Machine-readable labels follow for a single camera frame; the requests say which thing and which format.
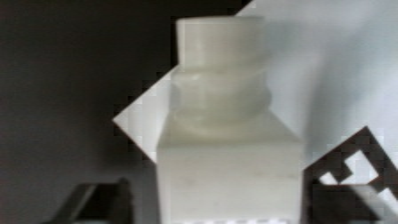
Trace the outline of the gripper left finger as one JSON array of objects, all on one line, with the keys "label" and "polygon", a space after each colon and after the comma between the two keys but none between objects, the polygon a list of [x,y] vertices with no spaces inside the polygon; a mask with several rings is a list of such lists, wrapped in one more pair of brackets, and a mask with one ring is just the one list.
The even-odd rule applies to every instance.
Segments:
[{"label": "gripper left finger", "polygon": [[83,183],[42,224],[132,224],[129,182]]}]

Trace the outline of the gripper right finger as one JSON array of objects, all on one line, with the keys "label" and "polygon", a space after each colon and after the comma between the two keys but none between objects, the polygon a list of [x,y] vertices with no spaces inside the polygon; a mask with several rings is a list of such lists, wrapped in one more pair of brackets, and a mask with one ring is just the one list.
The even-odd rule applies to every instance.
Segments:
[{"label": "gripper right finger", "polygon": [[310,189],[307,224],[398,224],[398,214],[365,185]]}]

